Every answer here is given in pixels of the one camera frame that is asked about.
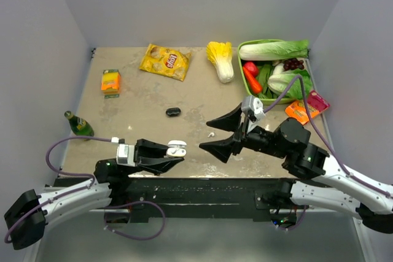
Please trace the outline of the black earbud charging case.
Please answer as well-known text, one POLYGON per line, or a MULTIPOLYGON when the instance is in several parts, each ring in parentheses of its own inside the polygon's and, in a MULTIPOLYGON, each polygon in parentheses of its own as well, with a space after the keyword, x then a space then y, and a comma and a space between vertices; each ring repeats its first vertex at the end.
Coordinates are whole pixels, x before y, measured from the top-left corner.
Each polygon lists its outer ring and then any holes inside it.
POLYGON ((181 109, 178 107, 172 107, 172 108, 166 109, 165 114, 168 117, 177 117, 177 116, 180 116, 181 109))

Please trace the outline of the white earbud charging case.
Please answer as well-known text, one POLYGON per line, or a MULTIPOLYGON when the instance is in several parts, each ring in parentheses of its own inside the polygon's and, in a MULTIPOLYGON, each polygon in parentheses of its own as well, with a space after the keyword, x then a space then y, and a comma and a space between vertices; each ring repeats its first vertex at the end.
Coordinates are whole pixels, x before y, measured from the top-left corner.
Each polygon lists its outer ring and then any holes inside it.
POLYGON ((180 140, 172 140, 168 142, 166 155, 168 157, 183 158, 186 156, 187 143, 180 140))

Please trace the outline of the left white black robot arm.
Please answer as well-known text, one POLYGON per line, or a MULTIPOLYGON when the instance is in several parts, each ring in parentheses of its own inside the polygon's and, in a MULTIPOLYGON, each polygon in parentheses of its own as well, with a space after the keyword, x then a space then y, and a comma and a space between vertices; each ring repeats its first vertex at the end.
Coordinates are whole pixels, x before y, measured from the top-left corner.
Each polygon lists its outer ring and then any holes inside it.
POLYGON ((121 208, 127 193, 116 181, 140 171, 161 175, 184 160, 187 144, 172 140, 166 145, 139 139, 134 145, 112 137, 117 146, 114 159, 96 165, 93 174, 75 174, 80 183, 49 193, 28 190, 4 214, 6 244, 21 250, 41 240, 45 230, 93 209, 121 208))

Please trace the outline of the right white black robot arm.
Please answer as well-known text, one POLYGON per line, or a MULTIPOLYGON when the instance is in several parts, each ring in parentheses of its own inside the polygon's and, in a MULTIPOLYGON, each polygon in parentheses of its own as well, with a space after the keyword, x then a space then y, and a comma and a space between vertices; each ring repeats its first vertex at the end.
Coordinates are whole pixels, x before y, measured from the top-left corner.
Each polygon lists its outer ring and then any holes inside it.
POLYGON ((317 206, 347 213, 379 233, 392 233, 392 186, 340 166, 335 156, 309 141, 310 131, 295 119, 267 131, 258 125, 263 118, 260 99, 248 97, 233 111, 207 122, 232 135, 199 147, 223 163, 244 148, 282 159, 293 179, 279 179, 272 192, 260 196, 277 209, 317 206))

